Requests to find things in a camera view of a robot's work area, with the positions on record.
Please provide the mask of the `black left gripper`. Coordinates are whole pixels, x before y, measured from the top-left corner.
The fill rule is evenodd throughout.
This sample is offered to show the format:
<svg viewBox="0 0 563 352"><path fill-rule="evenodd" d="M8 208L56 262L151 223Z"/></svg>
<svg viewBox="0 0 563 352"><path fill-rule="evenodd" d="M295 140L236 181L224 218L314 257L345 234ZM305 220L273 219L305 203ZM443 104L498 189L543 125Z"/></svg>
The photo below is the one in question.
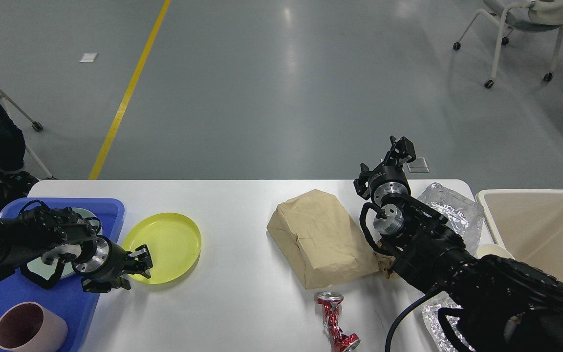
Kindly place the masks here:
<svg viewBox="0 0 563 352"><path fill-rule="evenodd" d="M133 252L124 250L105 236L94 239L95 252L85 262L72 265L74 273L83 277L81 285L87 293L108 293L112 289L130 290L130 282L124 274L152 278L152 257L147 245Z"/></svg>

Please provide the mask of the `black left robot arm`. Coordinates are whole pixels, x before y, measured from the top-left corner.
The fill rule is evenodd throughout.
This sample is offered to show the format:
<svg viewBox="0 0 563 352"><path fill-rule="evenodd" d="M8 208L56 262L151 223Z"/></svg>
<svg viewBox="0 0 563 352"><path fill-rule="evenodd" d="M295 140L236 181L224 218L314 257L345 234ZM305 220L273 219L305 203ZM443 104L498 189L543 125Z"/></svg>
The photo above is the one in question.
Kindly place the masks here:
<svg viewBox="0 0 563 352"><path fill-rule="evenodd" d="M151 278L147 245L124 250L100 235L100 229L98 218L83 218L71 207L53 209L38 199L29 201L15 218L0 218L0 282L19 270L49 290L67 263L88 293L128 290L127 275Z"/></svg>

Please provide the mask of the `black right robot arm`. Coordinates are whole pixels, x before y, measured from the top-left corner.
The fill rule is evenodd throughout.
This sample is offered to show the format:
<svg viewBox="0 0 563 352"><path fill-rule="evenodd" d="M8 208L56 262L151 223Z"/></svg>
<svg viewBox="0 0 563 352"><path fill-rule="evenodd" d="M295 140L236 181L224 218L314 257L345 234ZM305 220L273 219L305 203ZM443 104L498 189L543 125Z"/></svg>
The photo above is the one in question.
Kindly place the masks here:
<svg viewBox="0 0 563 352"><path fill-rule="evenodd" d="M365 199L359 224L375 253L394 258L391 269L423 293L391 324L394 332L415 308L446 292L458 308L436 313L458 352L563 352L563 282L540 269L487 255L474 258L447 218L411 196L403 166L416 159L406 137L374 169L362 163L354 180Z"/></svg>

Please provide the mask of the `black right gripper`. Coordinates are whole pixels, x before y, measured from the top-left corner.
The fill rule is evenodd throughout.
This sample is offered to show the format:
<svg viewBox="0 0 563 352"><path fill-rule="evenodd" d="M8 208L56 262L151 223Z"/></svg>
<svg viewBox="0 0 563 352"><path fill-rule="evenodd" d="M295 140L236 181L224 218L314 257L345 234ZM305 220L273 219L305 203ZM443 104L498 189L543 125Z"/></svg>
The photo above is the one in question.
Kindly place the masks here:
<svg viewBox="0 0 563 352"><path fill-rule="evenodd" d="M402 169L405 163L416 160L415 147L406 137L390 136L391 148L386 153L383 164L375 169L360 163L360 173L353 181L356 194L373 203L382 203L389 194L411 195L411 187Z"/></svg>

